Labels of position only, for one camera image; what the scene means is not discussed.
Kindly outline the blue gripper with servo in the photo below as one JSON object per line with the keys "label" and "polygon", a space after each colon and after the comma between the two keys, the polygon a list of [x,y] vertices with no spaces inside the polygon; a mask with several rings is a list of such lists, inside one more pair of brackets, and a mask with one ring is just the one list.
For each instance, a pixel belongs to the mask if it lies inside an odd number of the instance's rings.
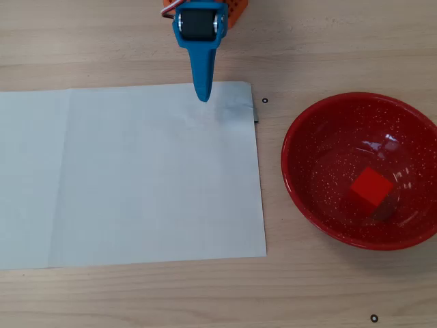
{"label": "blue gripper with servo", "polygon": [[175,9],[172,22],[178,44],[188,51],[198,99],[208,102],[216,50],[227,34],[228,5],[216,1],[188,1]]}

